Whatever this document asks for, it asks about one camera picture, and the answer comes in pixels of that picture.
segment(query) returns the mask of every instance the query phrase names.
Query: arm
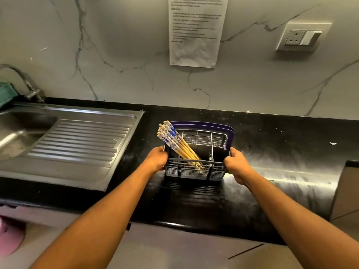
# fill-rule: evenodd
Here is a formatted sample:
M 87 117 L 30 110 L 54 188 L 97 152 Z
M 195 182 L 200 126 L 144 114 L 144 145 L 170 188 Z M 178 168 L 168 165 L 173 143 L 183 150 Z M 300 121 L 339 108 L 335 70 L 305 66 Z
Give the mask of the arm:
M 359 243 L 292 200 L 254 171 L 231 148 L 224 161 L 235 180 L 247 186 L 304 269 L 359 268 Z
M 163 147 L 154 148 L 132 175 L 60 234 L 30 269 L 105 269 L 147 181 L 166 161 Z

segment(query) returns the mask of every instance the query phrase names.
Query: teal sponge holder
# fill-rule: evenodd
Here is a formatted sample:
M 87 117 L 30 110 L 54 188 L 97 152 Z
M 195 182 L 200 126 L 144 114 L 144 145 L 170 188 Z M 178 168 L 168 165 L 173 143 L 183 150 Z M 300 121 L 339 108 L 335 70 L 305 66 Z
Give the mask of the teal sponge holder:
M 0 82 L 0 108 L 18 95 L 10 83 Z

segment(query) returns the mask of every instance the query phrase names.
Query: faucet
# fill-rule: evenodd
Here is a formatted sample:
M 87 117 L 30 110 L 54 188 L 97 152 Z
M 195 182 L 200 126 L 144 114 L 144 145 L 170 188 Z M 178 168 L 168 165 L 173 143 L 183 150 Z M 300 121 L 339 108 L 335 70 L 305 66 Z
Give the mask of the faucet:
M 26 99 L 31 100 L 33 97 L 36 98 L 36 101 L 39 103 L 44 103 L 45 95 L 41 89 L 39 89 L 35 84 L 34 81 L 29 77 L 28 74 L 24 73 L 20 69 L 16 68 L 15 66 L 12 66 L 10 64 L 0 64 L 0 70 L 3 68 L 9 68 L 13 71 L 17 72 L 17 74 L 21 77 L 21 79 L 24 81 L 24 84 L 29 89 L 30 93 L 24 95 Z

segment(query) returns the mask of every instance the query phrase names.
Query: black countertop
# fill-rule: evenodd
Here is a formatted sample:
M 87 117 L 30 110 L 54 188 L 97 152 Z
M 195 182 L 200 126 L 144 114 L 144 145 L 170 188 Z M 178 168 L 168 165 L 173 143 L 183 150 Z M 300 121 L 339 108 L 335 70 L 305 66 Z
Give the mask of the black countertop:
M 143 110 L 141 121 L 105 193 L 0 178 L 0 204 L 82 213 L 128 177 L 155 146 L 164 120 L 197 120 L 232 126 L 233 147 L 291 198 L 325 219 L 347 160 L 359 160 L 359 121 L 294 117 L 48 98 L 47 103 Z M 132 222 L 203 234 L 283 244 L 252 194 L 232 176 L 220 183 L 181 180 L 157 173 L 147 184 Z

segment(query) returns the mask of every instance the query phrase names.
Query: white marble wall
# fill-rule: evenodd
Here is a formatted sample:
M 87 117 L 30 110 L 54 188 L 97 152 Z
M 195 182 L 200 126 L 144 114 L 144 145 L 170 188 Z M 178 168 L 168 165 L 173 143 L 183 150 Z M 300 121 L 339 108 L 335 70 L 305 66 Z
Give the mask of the white marble wall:
M 0 63 L 51 97 L 359 119 L 358 11 L 359 0 L 229 0 L 206 69 L 169 65 L 168 0 L 0 0 Z M 333 25 L 313 54 L 277 53 L 288 21 Z

